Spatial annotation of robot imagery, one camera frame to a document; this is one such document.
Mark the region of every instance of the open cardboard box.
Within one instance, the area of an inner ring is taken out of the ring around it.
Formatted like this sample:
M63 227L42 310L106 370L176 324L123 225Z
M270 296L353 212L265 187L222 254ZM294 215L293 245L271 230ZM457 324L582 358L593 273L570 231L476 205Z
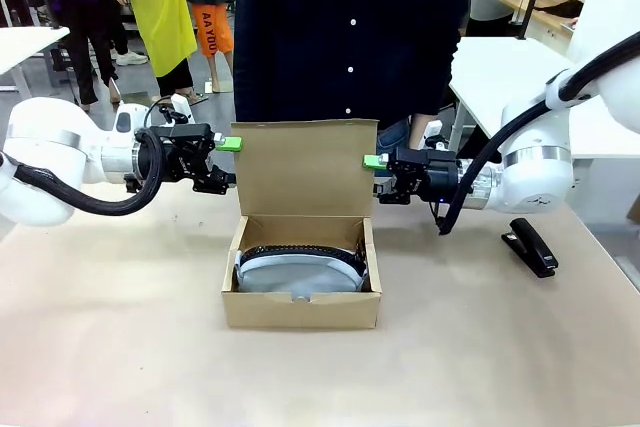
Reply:
M369 120L236 123L242 137L236 175L242 218L222 287L230 327L373 328L382 289L371 227L375 152ZM260 245L323 245L355 251L364 241L368 279L362 292L238 292L237 252Z

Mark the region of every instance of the black stapler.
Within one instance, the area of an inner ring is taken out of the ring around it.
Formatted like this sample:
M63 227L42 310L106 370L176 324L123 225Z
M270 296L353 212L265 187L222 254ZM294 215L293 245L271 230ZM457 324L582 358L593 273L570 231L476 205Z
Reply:
M510 224L511 232L502 235L511 249L529 267L538 278L555 275L558 260L553 255L536 229L523 218L515 219Z

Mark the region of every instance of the black corrugated hose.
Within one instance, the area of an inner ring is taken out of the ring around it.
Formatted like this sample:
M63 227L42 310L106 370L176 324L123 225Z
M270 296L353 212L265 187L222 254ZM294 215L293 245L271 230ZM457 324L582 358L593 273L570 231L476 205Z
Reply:
M108 202L90 197L65 184L50 170L25 164L18 164L14 177L47 192L65 204L90 214L112 217L132 214L153 200L160 189L164 174L164 149L160 137L149 129L139 130L136 136L141 144L149 147L151 163L140 191L126 200Z
M567 81L565 86L560 89L560 99L569 101L577 98L588 84L638 56L640 56L640 32L631 35L611 47L576 72L576 74ZM462 206L464 205L464 199L471 191L473 182L491 156L498 151L498 148L506 142L509 137L547 112L549 112L549 108L545 102L538 102L502 127L498 133L491 138L478 156L471 162L462 179L460 179L458 189L449 205L449 211L445 218L439 223L440 235L447 235L453 230Z

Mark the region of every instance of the yellow cloth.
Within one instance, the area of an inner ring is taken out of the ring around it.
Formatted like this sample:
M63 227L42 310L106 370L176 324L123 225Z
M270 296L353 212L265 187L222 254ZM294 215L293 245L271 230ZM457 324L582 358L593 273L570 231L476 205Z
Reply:
M197 50L187 0L131 0L131 6L156 77Z

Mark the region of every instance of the box flap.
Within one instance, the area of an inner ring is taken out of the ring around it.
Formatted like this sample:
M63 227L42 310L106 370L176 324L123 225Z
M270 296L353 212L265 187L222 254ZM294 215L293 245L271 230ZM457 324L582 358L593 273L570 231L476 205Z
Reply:
M373 176L362 166L375 153L376 121L234 123L243 215L368 217Z

